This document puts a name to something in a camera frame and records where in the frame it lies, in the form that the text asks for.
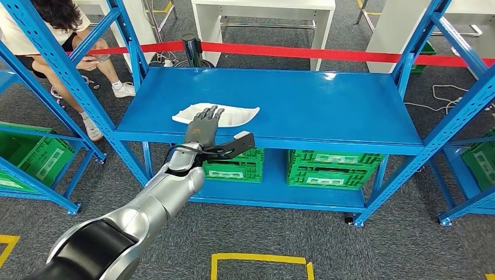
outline black cable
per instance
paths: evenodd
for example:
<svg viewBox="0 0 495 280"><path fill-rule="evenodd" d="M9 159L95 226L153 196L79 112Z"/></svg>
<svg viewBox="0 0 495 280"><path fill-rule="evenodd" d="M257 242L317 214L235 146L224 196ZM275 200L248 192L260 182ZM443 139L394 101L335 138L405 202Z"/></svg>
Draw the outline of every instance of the black cable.
<svg viewBox="0 0 495 280"><path fill-rule="evenodd" d="M201 155L214 155L214 156L218 156L218 155L223 155L225 154L226 152L223 151L223 152L218 152L218 153L215 153L215 152L207 152L205 150L198 150L198 149L194 149L192 147L189 147L189 146L184 146L184 145L175 145L175 146L171 146L170 149L167 151L167 154L165 155L165 159L163 160L163 164L165 164L167 162L167 159L170 155L170 152L173 150L173 149L176 149L176 148L183 148L183 149L186 149L186 150L190 150L190 151L193 151L193 152L197 152Z"/></svg>
<svg viewBox="0 0 495 280"><path fill-rule="evenodd" d="M187 60L182 60L174 64L174 67L178 68L187 68L189 67L189 62ZM203 68L213 68L215 65L213 65L211 62L201 59L201 67Z"/></svg>

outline black shorts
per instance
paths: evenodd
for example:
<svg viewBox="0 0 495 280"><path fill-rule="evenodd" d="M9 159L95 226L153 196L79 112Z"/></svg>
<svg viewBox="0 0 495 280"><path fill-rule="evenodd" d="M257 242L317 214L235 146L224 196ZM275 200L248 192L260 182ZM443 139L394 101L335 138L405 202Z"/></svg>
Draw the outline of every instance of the black shorts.
<svg viewBox="0 0 495 280"><path fill-rule="evenodd" d="M64 49L64 51L73 51L74 50L74 48L72 47L72 41L74 40L74 37L76 37L76 36L77 36L77 33L72 32L72 34L69 36L67 41L65 41L62 44L62 48ZM16 57L20 61L20 63L22 63L28 70L33 71L33 73L38 78L42 78L42 79L46 78L45 74L38 72L38 71L33 69L33 61L34 61L33 57L27 57L25 55L16 55Z"/></svg>

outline gray carpet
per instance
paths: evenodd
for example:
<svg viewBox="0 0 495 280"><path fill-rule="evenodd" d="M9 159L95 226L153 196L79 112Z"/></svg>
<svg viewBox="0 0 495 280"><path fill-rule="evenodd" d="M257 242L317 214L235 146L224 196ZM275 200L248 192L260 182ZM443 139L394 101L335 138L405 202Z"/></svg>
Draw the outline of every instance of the gray carpet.
<svg viewBox="0 0 495 280"><path fill-rule="evenodd" d="M355 1L337 0L327 48L364 50L371 36L365 22L358 26ZM176 40L194 31L188 0L176 0L179 20L167 23L165 40ZM370 11L380 11L383 1L370 1ZM270 20L249 19L256 22ZM224 30L224 39L236 43L308 47L312 33L306 30L242 29ZM105 38L114 44L109 34ZM443 38L432 38L439 53L449 54ZM121 57L113 59L122 81L130 81ZM307 59L223 55L219 67L308 69ZM366 71L364 63L324 61L322 70ZM87 73L101 87L94 90L112 120L118 122L130 99L115 99L110 85L98 72ZM453 84L469 87L474 82L461 68L429 67L422 75L412 75L406 101L441 107L431 86ZM440 90L439 95L456 99L456 90ZM444 116L419 107L408 107L421 136ZM67 112L82 125L81 118ZM0 120L67 130L26 89L12 86L0 96ZM489 112L481 113L456 137L484 134L493 126ZM105 214L132 199L140 187L111 147L98 146L109 156L104 165L92 162L72 199L82 202L77 216L68 216L60 207L41 201L0 198L0 234L19 235L20 242L0 269L0 279L19 279L41 266L51 245L72 225ZM136 151L139 144L131 145ZM163 161L164 145L153 145L155 168ZM403 157L391 158L387 176ZM437 162L456 197L455 180L442 158ZM62 185L70 179L69 174ZM313 262L316 279L484 279L495 272L494 218L469 215L441 227L435 218L447 206L427 169L417 173L366 223L365 228L343 223L344 214L210 204L186 205L156 237L144 255L133 279L208 279L213 253L266 253L305 257ZM220 261L219 279L305 279L301 265L263 262Z"/></svg>

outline green plastic crate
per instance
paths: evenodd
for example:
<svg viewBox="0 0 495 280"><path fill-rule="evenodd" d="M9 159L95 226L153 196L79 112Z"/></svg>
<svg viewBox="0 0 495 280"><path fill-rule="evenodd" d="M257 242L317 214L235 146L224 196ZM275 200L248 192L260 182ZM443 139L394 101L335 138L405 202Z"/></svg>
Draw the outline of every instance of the green plastic crate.
<svg viewBox="0 0 495 280"><path fill-rule="evenodd" d="M263 162L264 149L263 148L251 148L246 152L241 153L230 161L233 162Z"/></svg>
<svg viewBox="0 0 495 280"><path fill-rule="evenodd" d="M359 190L370 175L371 172L365 170L292 166L287 172L287 184L298 187Z"/></svg>
<svg viewBox="0 0 495 280"><path fill-rule="evenodd" d="M485 134L486 137L493 135L495 129ZM495 184L495 142L474 143L461 156L476 178L480 190L484 191Z"/></svg>
<svg viewBox="0 0 495 280"><path fill-rule="evenodd" d="M487 134L485 134L485 137L490 137L495 135L495 129L490 130ZM479 143L474 143L471 145L465 153L468 153L469 151L471 152L478 152L478 151L486 151L486 150L495 150L495 142L479 142Z"/></svg>
<svg viewBox="0 0 495 280"><path fill-rule="evenodd" d="M378 153L337 153L323 150L289 150L290 164L306 167L375 170L385 155Z"/></svg>
<svg viewBox="0 0 495 280"><path fill-rule="evenodd" d="M23 130L50 133L51 128L32 127L0 122L0 125ZM74 150L57 138L0 131L0 156L33 176L46 186L51 186L61 169L72 158ZM8 173L0 171L0 189L37 193Z"/></svg>
<svg viewBox="0 0 495 280"><path fill-rule="evenodd" d="M211 160L203 163L206 179L261 183L263 162Z"/></svg>
<svg viewBox="0 0 495 280"><path fill-rule="evenodd" d="M468 151L462 154L462 159L471 169L480 190L484 191L495 184L495 151Z"/></svg>
<svg viewBox="0 0 495 280"><path fill-rule="evenodd" d="M436 55L437 52L430 44L430 42L426 42L426 45L424 45L423 49L421 50L421 54ZM421 74L424 72L425 69L426 69L426 65L413 65L411 67L411 73Z"/></svg>

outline white sneaker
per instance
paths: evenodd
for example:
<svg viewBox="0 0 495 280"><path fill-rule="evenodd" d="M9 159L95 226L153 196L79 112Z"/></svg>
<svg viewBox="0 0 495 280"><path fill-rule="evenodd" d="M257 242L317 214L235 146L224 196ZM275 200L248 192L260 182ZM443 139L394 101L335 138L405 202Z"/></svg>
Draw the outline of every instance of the white sneaker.
<svg viewBox="0 0 495 280"><path fill-rule="evenodd" d="M82 118L84 126L86 127L86 132L88 133L89 139L96 142L103 138L102 132L96 127L95 123L90 118Z"/></svg>
<svg viewBox="0 0 495 280"><path fill-rule="evenodd" d="M136 96L136 91L134 89L133 83L130 82L125 82L122 83L122 87L117 89L114 89L113 87L113 94L115 94L116 98L122 98L122 97L127 97L127 96Z"/></svg>

